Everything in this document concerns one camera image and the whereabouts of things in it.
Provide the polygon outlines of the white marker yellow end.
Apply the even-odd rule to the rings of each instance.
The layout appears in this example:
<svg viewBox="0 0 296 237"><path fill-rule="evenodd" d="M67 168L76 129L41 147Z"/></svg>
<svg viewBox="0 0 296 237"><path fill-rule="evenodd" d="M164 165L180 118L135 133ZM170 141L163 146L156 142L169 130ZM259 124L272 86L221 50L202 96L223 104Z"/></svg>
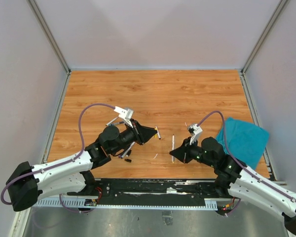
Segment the white marker yellow end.
<svg viewBox="0 0 296 237"><path fill-rule="evenodd" d="M172 150L175 149L175 135L173 134L172 135ZM171 155L171 160L172 160L172 163L175 163L175 157L173 155Z"/></svg>

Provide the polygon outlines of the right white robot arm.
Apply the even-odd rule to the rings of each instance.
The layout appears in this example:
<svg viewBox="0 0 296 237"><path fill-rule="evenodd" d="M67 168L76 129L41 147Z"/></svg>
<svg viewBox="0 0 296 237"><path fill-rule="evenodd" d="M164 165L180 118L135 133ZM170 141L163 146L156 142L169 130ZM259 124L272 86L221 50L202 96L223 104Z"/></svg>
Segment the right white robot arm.
<svg viewBox="0 0 296 237"><path fill-rule="evenodd" d="M247 201L278 218L285 228L296 236L296 193L259 175L244 162L233 159L213 137L201 145L184 139L182 145L170 155L183 163L196 160L214 169L217 178L214 193Z"/></svg>

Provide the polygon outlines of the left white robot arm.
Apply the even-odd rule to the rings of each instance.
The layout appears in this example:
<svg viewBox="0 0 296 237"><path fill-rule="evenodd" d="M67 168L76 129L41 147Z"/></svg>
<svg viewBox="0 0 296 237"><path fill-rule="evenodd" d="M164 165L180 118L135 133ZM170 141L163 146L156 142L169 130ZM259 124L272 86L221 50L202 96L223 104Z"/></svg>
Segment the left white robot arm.
<svg viewBox="0 0 296 237"><path fill-rule="evenodd" d="M92 144L69 157L53 162L17 166L6 185L15 212L32 207L38 200L59 194L92 195L98 191L92 169L103 166L127 150L133 143L144 145L157 130L131 120L120 132L116 126L107 126Z"/></svg>

